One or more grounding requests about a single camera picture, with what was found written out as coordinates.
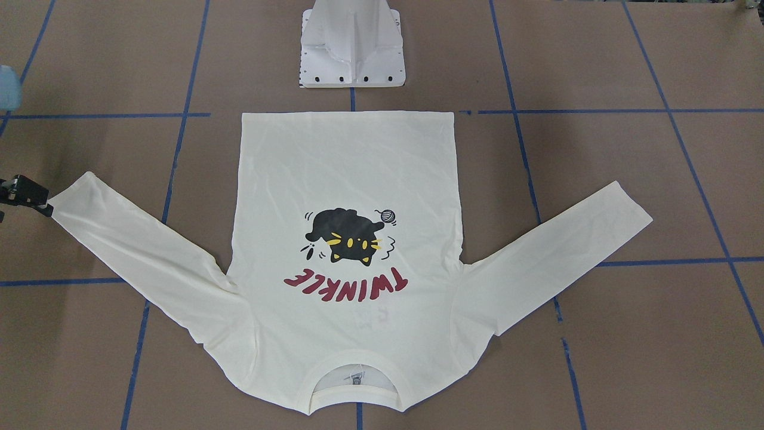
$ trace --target black cat illustration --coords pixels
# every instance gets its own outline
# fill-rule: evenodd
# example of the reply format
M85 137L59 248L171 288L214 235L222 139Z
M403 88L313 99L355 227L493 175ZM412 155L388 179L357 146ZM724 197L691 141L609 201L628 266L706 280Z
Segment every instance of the black cat illustration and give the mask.
M332 250L331 262L349 259L369 266L371 257L380 248L380 239L374 234L383 227L381 221L372 223L368 218L360 217L356 210L338 207L316 214L313 231L305 238L311 242L324 239Z

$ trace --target blue object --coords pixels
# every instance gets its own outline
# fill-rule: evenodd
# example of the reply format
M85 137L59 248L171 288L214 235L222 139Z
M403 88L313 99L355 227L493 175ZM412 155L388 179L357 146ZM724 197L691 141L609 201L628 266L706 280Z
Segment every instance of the blue object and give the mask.
M0 110L21 106L21 82L10 66L0 66Z

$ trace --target printed graphic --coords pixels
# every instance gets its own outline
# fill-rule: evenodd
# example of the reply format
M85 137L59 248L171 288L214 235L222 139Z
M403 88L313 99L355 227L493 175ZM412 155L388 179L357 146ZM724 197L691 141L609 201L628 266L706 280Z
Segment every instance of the printed graphic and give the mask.
M332 279L311 269L303 269L302 275L294 275L294 279L284 279L284 283L293 287L301 285L309 280L313 282L303 289L303 294L318 292L322 301L363 301L367 295L370 300L377 300L382 292L399 292L404 289L409 280L404 278L398 269L391 267L391 281L385 274L374 276L371 280L343 281Z
M306 259L313 256L315 242L322 239L329 245L329 261L338 262L340 260L357 260L365 266L371 265L371 259L378 249L382 249L383 239L378 239L376 232L382 230L386 223L396 225L395 213L386 209L377 210L381 221L372 222L366 217L358 215L354 209L336 209L324 210L316 214L313 218L313 230L305 235L311 243L303 247L300 252L307 250ZM305 218L309 220L313 212L306 213ZM395 249L395 239L388 236L390 249L387 255L382 259L390 257L390 253Z

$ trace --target blue tape grid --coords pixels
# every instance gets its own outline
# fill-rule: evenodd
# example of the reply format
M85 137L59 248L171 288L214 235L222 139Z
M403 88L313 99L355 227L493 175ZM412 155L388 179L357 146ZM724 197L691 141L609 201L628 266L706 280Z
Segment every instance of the blue tape grid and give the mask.
M26 66L24 67L24 71L21 74L20 81L23 84L23 82L26 79L26 76L30 70L32 61L34 60L34 57L37 53L37 49L40 46L40 43L42 41L42 37L44 36L44 33L47 29L48 22L50 20L50 16L53 12L53 7L55 6L56 0L51 0L45 19L43 21L42 27L40 29L40 33L37 36L37 40L35 41L34 47L32 49L32 52L30 54L29 60L27 61ZM497 23L497 16L495 12L494 7L494 1L489 0L489 5L491 9L491 16L493 18L493 24L494 24L494 31L497 38L498 43L498 49L500 53L500 57L502 60L502 66L504 71L504 78L506 80L507 84L507 94L510 98L510 106L511 109L509 110L479 110L477 113L479 115L501 115L501 114L507 114L512 115L515 121L516 126L516 133L518 136L518 141L520 144L520 151L523 156L523 166L526 169L527 177L528 177L528 187L529 192L531 195L531 200L533 202L533 207L536 212L536 220L538 223L541 223L541 216L538 208L538 203L536 200L536 193L533 188L533 179L531 175L530 166L528 163L528 158L526 154L525 149L525 143L523 140L523 134L522 129L520 128L520 115L536 115L536 114L598 114L598 113L666 113L669 115L669 118L671 119L672 127L674 128L675 134L677 136L677 140L679 142L679 145L681 146L682 152L685 155L685 160L688 163L688 167L692 173L693 179L695 181L696 186L698 187L698 192L701 195L701 198L704 202L704 206L706 208L706 211L708 213L708 216L711 219L711 222L714 226L714 231L717 234L717 238L719 239L720 245L722 247L722 250L724 251L725 258L710 258L710 259L663 259L663 260L643 260L643 261L616 261L616 262L602 262L598 267L626 267L626 266L643 266L643 265L684 265L684 264L718 264L718 263L726 263L729 265L731 272L733 273L733 277L735 278L735 282L738 286L738 289L740 290L740 294L743 297L743 301L745 302L746 308L749 312L749 315L752 319L752 322L756 328L756 331L759 335L759 339L762 341L762 344L764 344L764 334L762 333L762 328L759 324L758 318L756 317L756 314L753 311L753 307L750 304L750 301L748 299L748 295L746 293L745 288L743 287L742 282L740 281L740 277L737 274L736 267L734 263L736 262L764 262L764 256L744 256L744 257L732 257L729 253L729 250L726 246L726 243L724 242L724 238L722 236L722 233L720 231L720 228L716 222L716 219L714 217L714 213L711 209L710 204L708 203L708 200L705 196L705 192L703 190L703 187L701 185L700 179L694 169L694 165L692 164L692 161L690 159L689 153L687 151L687 148L685 147L684 139L681 136L681 133L678 129L678 126L676 124L676 121L674 120L673 113L687 113L687 112L693 112L693 113L725 113L725 112L764 112L764 109L672 109L669 107L668 101L665 98L665 94L663 93L662 87L660 85L660 82L658 80L658 77L656 75L656 72L652 66L652 62L649 59L649 56L646 52L646 49L644 47L644 44L642 43L642 39L639 36L639 32L636 28L636 25L634 24L634 21L631 17L631 14L629 12L628 6L626 5L626 2L622 2L624 12L626 13L626 17L628 18L628 21L633 29L634 35L637 39L638 45L640 50L643 53L643 56L645 58L645 61L647 62L648 68L650 70L650 73L652 75L652 78L656 84L656 88L659 92L659 95L661 96L661 99L664 104L664 109L517 109L514 99L514 94L512 90L512 84L510 79L510 73L509 73L509 67L507 66L507 59L504 54L503 50L503 44L501 42L501 36L500 31L498 28ZM167 186L167 196L165 200L164 205L164 211L162 216L162 222L167 222L167 216L169 215L169 209L170 209L170 202L172 199L172 186L173 186L173 179L175 170L177 168L177 162L178 162L178 156L180 154L180 150L182 148L183 144L183 136L185 133L186 128L186 120L188 118L194 118L194 117L209 117L211 116L211 113L209 112L189 112L190 107L190 101L191 96L193 94L193 84L194 80L196 78L196 69L199 63L199 56L202 49L202 42L204 38L204 31L206 26L206 19L207 15L209 13L209 0L206 0L205 2L205 10L204 14L202 16L202 24L201 28L199 30L199 40L197 41L196 46L196 53L194 57L193 67L191 71L191 77L189 79L189 86L188 91L186 94L186 104L184 106L183 112L172 112L172 113L113 113L113 114L66 114L66 115L12 115L10 111L6 112L6 114L2 118L2 124L0 125L0 136L2 136L2 133L5 130L6 125L10 120L30 120L30 119L130 119L130 118L181 118L181 126L178 133L178 140L176 144L176 151L175 155L173 157L173 166L170 170L170 179ZM350 107L351 111L355 112L356 110L356 97L355 97L355 88L350 89ZM466 113L468 115L472 114L472 111L459 111L462 113ZM95 278L95 279L43 279L43 280L29 280L29 281L0 281L0 287L17 287L17 286L39 286L39 285L87 285L87 284L108 284L108 283L124 283L125 281L121 278ZM554 304L555 304L555 312L557 314L557 318L559 322L563 322L562 313L560 310L560 305L557 301L557 298L554 298ZM143 341L145 338L145 332L146 332L146 326L147 326L147 320L150 310L150 302L146 301L144 304L144 313L143 318L141 319L141 329L138 335L138 342L136 344L136 353L134 358L134 364L133 364L133 370L131 372L131 378L130 383L128 387L128 394L127 398L125 400L125 411L122 418L122 426L121 428L124 430L127 428L128 425L128 418L130 414L130 408L132 403L132 398L134 394L134 386L135 386L135 380L138 375L138 367L140 365L140 358L141 358L141 352L143 347ZM575 377L575 370L573 367L573 363L571 360L571 353L570 348L567 343L567 340L565 338L562 338L562 346L563 350L565 352L565 359L566 363L568 364L568 371L570 373L571 377L571 385L574 392L576 407L578 410L579 419L581 422L581 428L586 429L586 421L584 418L584 410L581 403L581 395L578 390L578 382ZM356 404L356 422L357 422L357 428L359 430L362 430L363 428L363 405L362 403Z
M756 333L759 335L759 341L761 342L762 346L764 346L764 332L762 332L761 324L759 323L759 319L756 317L756 313L753 310L753 306L751 305L751 301L748 298L748 294L746 293L746 289L743 286L743 283L740 281L740 277L737 274L737 269L735 268L734 262L731 260L730 257L730 251L727 248L727 244L724 242L724 237L721 234L721 229L719 228L719 224L717 224L716 217L714 216L714 212L711 209L711 205L708 203L708 199L706 198L706 193L703 191L703 185L701 184L701 180L698 177L698 173L695 171L695 167L692 164L692 160L690 159L690 154L687 151L687 147L685 146L685 140L682 138L681 133L679 132L679 127L676 124L676 120L674 119L674 111L669 108L669 102L666 100L665 94L663 93L663 88L661 87L661 83L658 81L658 76L656 75L655 69L652 67L652 62L650 61L649 56L647 55L647 50L645 49L645 45L642 43L642 38L639 36L639 31L636 29L636 25L634 24L634 20L631 17L631 13L629 13L629 7L626 5L626 2L621 2L621 5L623 6L623 11L626 13L626 17L629 19L629 24L631 25L632 30L634 31L634 37L636 37L637 44L639 45L639 49L642 51L642 55L645 57L645 62L647 62L647 67L650 69L650 75L652 76L652 80L656 83L656 88L658 89L658 94L661 96L661 100L663 101L663 106L665 107L666 113L668 114L668 118L671 120L672 127L674 128L674 133L676 134L676 138L679 142L679 146L681 147L682 153L685 155L685 160L687 161L687 166L690 169L690 173L692 173L692 179L695 181L695 186L698 187L698 193L701 195L701 199L703 200L703 205L706 208L706 212L708 213L708 217L711 219L711 224L714 225L714 232L716 232L717 238L719 239L719 244L721 245L722 251L724 251L724 256L727 258L727 264L730 267L730 270L732 271L732 275L735 278L735 283L737 284L737 289L740 291L740 296L743 298L743 302L746 305L746 309L748 310L748 315L751 318L751 321L753 322L753 326L756 329Z
M193 84L196 79L196 68L199 66L199 56L202 53L202 43L204 41L204 30L207 24L207 15L209 13L209 0L204 2L204 14L202 15L202 24L199 28L199 40L196 42L196 52L194 53L193 65L191 67L191 77L189 78L189 87L186 92L186 104L183 107L183 119L180 122L180 130L178 131L178 141L175 146L175 155L173 157L173 167L170 169L170 179L167 183L167 196L164 200L164 211L162 213L162 224L167 224L167 217L170 214L170 202L173 198L173 181L175 178L175 170L178 167L178 157L180 155L180 149L183 147L183 136L186 133L186 122L189 117L189 108L191 106L191 95L193 94ZM143 318L141 319L141 329L138 332L138 342L135 346L135 358L133 360L133 370L130 375L130 383L128 385L128 394L125 398L125 410L122 413L122 425L121 430L127 430L128 420L130 419L130 408L132 407L133 394L135 391L135 380L138 378L138 367L141 364L141 353L143 352L143 342L146 337L146 326L148 322L148 315L151 303L146 300L144 305Z
M21 85L24 85L24 81L27 79L27 73L29 73L29 68L32 66L32 61L34 61L34 56L37 55L37 49L40 47L40 42L43 40L43 36L45 35L45 30L47 30L48 21L50 21L50 15L53 14L53 7L56 5L56 0L50 0L50 4L48 5L48 10L45 12L45 19L43 20L43 24L40 27L40 33L37 34L37 40L34 42L34 46L32 47L32 52L29 54L29 60L27 60L26 66L24 66L24 71L21 72L21 77L19 77L19 81L21 82ZM11 111L7 111L2 119L2 124L0 124L0 137L2 137L3 132L5 131L5 127L8 124L8 119L11 118Z
M533 177L531 175L530 165L528 163L528 155L526 153L525 142L523 140L523 131L520 128L520 111L518 111L517 104L515 104L515 96L514 96L514 92L512 91L512 80L510 79L510 70L509 70L509 67L507 66L507 57L504 55L504 45L501 41L501 32L499 31L499 23L496 17L496 8L494 7L494 0L488 0L488 4L490 6L490 16L494 21L494 32L496 33L496 42L499 47L501 65L504 68L504 80L507 83L507 93L510 98L510 107L512 108L508 113L511 113L512 117L514 118L515 131L517 132L517 141L520 144L520 154L523 156L523 167L525 167L526 173L528 175L528 191L530 192L530 199L531 199L531 202L533 203L533 210L536 212L536 222L538 224L541 224L541 213L539 212L539 203L538 203L538 200L536 199L536 191L533 189ZM564 321L564 318L562 317L562 310L560 308L560 303L557 300L556 296L552 298L552 301L554 302L554 306L555 306L555 314L557 317L557 322L558 324L561 324ZM568 364L568 371L571 377L571 385L573 387L573 396L576 401L576 409L578 410L578 419L581 422L581 430L586 430L584 406L581 404L581 394L578 391L578 383L576 382L576 379L575 379L575 371L573 369L573 362L570 360L568 343L566 342L564 338L562 338L562 343L565 350L565 357L567 359L566 362Z

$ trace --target shirt sleeve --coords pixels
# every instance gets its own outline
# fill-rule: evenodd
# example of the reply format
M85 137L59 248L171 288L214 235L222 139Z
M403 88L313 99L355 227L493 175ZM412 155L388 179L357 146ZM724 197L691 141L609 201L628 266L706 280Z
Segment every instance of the shirt sleeve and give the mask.
M486 259L466 265L455 313L472 327L502 334L650 222L613 182Z
M87 172L50 199L53 218L218 361L234 384L254 359L254 322L206 251Z

